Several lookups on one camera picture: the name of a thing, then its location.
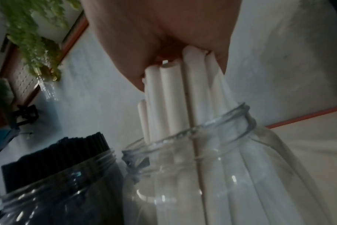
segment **jar neck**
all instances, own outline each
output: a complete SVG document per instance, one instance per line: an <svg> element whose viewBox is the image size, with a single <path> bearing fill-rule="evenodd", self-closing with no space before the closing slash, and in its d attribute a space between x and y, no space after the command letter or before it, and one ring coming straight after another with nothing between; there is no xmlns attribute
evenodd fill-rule
<svg viewBox="0 0 337 225"><path fill-rule="evenodd" d="M116 161L113 151L103 152L60 173L20 188L2 197L3 211L45 209L59 201L81 195Z"/></svg>
<svg viewBox="0 0 337 225"><path fill-rule="evenodd" d="M123 151L129 174L162 173L219 156L245 142L256 121L250 107L240 104L206 123L146 145L138 140Z"/></svg>

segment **hand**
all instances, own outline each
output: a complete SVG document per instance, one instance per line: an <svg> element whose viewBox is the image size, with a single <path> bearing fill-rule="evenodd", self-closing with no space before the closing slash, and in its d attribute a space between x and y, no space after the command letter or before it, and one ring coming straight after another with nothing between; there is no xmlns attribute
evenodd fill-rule
<svg viewBox="0 0 337 225"><path fill-rule="evenodd" d="M241 0L82 0L114 65L144 90L145 68L181 57L187 45L214 51L225 72Z"/></svg>

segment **plastic jar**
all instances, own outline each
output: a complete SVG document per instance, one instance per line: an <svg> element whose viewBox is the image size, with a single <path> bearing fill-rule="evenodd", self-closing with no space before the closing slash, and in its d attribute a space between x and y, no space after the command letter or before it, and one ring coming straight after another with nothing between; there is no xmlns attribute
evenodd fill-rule
<svg viewBox="0 0 337 225"><path fill-rule="evenodd" d="M5 195L0 225L123 224L122 184L108 150Z"/></svg>
<svg viewBox="0 0 337 225"><path fill-rule="evenodd" d="M332 224L306 170L248 111L241 104L156 143L128 146L125 224Z"/></svg>

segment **jar rim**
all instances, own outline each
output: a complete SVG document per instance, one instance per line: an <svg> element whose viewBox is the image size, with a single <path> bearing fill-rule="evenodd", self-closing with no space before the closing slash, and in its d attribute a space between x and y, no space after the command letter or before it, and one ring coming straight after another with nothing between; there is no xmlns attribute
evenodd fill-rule
<svg viewBox="0 0 337 225"><path fill-rule="evenodd" d="M74 177L78 176L79 170L88 167L90 164L98 168L96 170L96 174L98 174L111 167L115 162L116 155L114 154L113 150L107 150L105 152L102 152L97 156L94 156L70 168L67 168L59 173L56 173L47 178L44 178L35 183L24 186L4 195L2 197L3 208L5 211L8 211L7 208L13 208L13 205L15 204L26 205L29 203L30 199L33 199L35 197L40 198L44 195L48 195L53 189L53 186L50 185L53 181L56 181L56 184L59 185L57 187L59 188L66 185L74 184L73 179Z"/></svg>
<svg viewBox="0 0 337 225"><path fill-rule="evenodd" d="M133 156L153 153L155 151L160 150L162 147L167 146L169 144L173 144L174 142L176 142L176 141L178 141L182 138L192 137L199 132L203 132L205 130L215 128L215 127L217 127L221 124L230 122L230 121L232 121L232 120L234 120L238 117L248 116L248 119L250 119L250 123L247 127L247 130L241 135L241 136L244 136L245 134L249 133L250 131L252 131L256 127L255 119L253 119L248 114L249 109L250 109L250 106L248 106L244 102L240 103L236 108L234 108L233 110L231 110L231 111L229 111L229 112L227 112L223 115L220 115L220 116L215 117L211 120L208 120L207 122L205 122L201 125L183 130L183 131L181 131L177 134L171 135L167 138L158 140L156 142L152 142L148 145L145 144L145 143L141 143L142 140L143 140L143 138L141 138L139 140L136 140L132 144L128 145L127 147L125 147L125 149L122 151L123 155L124 155L122 157L122 159L124 161L126 161L128 158L133 157Z"/></svg>

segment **clear glass jar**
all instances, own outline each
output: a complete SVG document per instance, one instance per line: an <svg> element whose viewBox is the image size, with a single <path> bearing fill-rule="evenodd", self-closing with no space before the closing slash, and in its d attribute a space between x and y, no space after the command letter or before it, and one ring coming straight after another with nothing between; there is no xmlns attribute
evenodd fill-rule
<svg viewBox="0 0 337 225"><path fill-rule="evenodd" d="M330 225L306 170L249 107L123 151L125 225Z"/></svg>
<svg viewBox="0 0 337 225"><path fill-rule="evenodd" d="M5 195L0 225L124 224L122 185L109 150Z"/></svg>

